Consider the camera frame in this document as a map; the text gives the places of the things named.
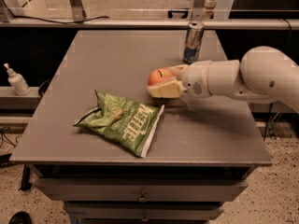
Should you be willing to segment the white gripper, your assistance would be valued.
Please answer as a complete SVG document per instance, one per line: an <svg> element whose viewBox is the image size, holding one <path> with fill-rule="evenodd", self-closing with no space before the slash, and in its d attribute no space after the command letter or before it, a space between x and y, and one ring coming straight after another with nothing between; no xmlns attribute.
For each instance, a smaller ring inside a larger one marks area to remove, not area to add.
<svg viewBox="0 0 299 224"><path fill-rule="evenodd" d="M183 92L191 97L207 98L211 94L208 89L208 68L211 61L199 61L190 65L180 64L170 66L169 70L181 81L170 80L148 86L148 92L154 98L179 98Z"/></svg>

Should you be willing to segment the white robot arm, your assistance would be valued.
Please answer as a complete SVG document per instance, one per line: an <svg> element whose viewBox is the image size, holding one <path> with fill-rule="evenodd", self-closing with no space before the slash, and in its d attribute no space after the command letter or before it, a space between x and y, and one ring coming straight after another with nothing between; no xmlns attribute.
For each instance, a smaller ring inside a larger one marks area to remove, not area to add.
<svg viewBox="0 0 299 224"><path fill-rule="evenodd" d="M151 72L154 98L227 96L248 103L280 101L299 112L299 65L278 49L250 49L241 60L198 61Z"/></svg>

